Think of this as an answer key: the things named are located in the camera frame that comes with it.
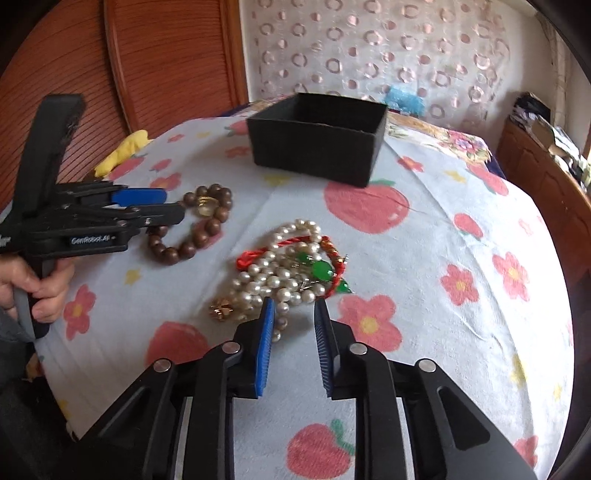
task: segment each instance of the wooden headboard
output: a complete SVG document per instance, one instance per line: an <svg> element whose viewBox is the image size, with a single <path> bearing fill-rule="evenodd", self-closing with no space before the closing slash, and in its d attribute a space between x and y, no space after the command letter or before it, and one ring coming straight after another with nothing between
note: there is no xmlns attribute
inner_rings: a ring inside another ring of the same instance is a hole
<svg viewBox="0 0 591 480"><path fill-rule="evenodd" d="M45 95L85 96L59 177L80 180L131 131L155 138L246 103L241 39L238 0L58 1L0 76L0 209Z"/></svg>

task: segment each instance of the wooden bead bracelet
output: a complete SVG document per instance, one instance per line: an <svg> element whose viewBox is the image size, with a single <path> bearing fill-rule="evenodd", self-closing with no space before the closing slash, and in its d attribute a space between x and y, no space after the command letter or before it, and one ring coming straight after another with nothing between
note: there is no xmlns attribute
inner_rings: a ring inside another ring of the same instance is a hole
<svg viewBox="0 0 591 480"><path fill-rule="evenodd" d="M209 243L210 237L222 231L222 224L229 217L232 208L232 191L214 183L209 188L202 185L195 192L187 192L182 204L186 208L197 207L197 211L208 220L201 226L196 223L191 227L191 239L185 240L178 248L167 247L162 238L168 233L167 226L154 226L147 229L148 247L157 260L166 265L174 265L180 260L193 258L197 250Z"/></svg>

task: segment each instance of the open cardboard box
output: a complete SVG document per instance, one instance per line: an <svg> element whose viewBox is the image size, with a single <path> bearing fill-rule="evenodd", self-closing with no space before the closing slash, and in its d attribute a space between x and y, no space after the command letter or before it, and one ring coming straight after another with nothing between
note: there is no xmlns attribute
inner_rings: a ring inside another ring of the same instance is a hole
<svg viewBox="0 0 591 480"><path fill-rule="evenodd" d="M246 120L257 165L366 187L384 141L383 103L298 93Z"/></svg>

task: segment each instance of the finger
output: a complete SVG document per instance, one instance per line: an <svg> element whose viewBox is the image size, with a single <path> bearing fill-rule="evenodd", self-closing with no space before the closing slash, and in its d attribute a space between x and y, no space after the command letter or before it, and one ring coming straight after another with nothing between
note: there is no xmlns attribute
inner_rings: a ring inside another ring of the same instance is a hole
<svg viewBox="0 0 591 480"><path fill-rule="evenodd" d="M18 319L18 312L16 307L12 307L11 309L4 310L8 315L10 315L13 319Z"/></svg>
<svg viewBox="0 0 591 480"><path fill-rule="evenodd" d="M0 255L0 283L12 284L29 293L40 287L33 269L17 255Z"/></svg>
<svg viewBox="0 0 591 480"><path fill-rule="evenodd" d="M39 323L53 323L55 322L59 317L60 317L60 313L54 313L53 315L49 315L47 317L43 317L40 319L36 319Z"/></svg>
<svg viewBox="0 0 591 480"><path fill-rule="evenodd" d="M53 317L56 315L59 316L61 314L62 308L64 307L67 293L68 291L64 290L55 297L39 300L31 311L33 318L35 320L41 321L42 319L48 317Z"/></svg>
<svg viewBox="0 0 591 480"><path fill-rule="evenodd" d="M12 285L8 283L0 284L0 307L4 310L14 307L14 294Z"/></svg>
<svg viewBox="0 0 591 480"><path fill-rule="evenodd" d="M49 277L41 280L40 288L33 294L33 297L36 299L49 299L58 296L68 288L73 276L74 263L69 262L67 265L62 265L59 270L54 270Z"/></svg>

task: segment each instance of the floral bedsheet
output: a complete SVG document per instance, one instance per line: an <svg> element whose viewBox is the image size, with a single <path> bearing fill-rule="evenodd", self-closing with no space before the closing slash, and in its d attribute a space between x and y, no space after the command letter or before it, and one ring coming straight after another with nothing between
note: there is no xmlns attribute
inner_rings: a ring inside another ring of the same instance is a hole
<svg viewBox="0 0 591 480"><path fill-rule="evenodd" d="M186 362L231 338L235 325L206 310L229 288L233 260L279 225L309 218L349 255L355 293L328 300L332 318L388 358L433 358L547 477L569 412L570 310L550 234L520 189L395 137L366 189L257 167L235 117L179 125L109 178L162 187L170 201L220 183L235 206L206 249L172 267L153 260L145 235L127 252L81 259L63 318L37 343L78 435L153 360ZM198 221L187 212L167 243ZM352 479L354 403L326 398L312 306L290 310L289 323L264 396L235 403L236 477Z"/></svg>

